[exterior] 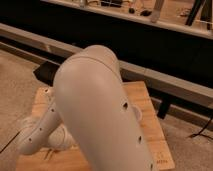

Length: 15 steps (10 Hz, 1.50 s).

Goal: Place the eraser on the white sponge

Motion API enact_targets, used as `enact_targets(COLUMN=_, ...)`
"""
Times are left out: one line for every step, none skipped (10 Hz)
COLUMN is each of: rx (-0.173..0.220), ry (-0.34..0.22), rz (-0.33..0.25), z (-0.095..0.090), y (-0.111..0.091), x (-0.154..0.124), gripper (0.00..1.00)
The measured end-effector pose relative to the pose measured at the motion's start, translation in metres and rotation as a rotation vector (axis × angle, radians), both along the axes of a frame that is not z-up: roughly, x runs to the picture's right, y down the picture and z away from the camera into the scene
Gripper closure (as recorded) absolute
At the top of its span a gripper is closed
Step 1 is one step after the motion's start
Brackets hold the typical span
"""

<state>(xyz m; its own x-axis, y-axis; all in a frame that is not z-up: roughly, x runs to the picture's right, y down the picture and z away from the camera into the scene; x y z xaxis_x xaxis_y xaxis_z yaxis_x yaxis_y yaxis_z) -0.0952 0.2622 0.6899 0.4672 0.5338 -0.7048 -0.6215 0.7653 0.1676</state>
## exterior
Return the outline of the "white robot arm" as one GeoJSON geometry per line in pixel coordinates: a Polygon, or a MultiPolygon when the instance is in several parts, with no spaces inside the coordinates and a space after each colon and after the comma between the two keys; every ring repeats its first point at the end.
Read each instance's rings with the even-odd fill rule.
{"type": "Polygon", "coordinates": [[[22,122],[22,154],[44,146],[63,150],[76,142],[93,171],[158,171],[112,50],[92,45],[67,58],[52,92],[43,116],[22,122]]]}

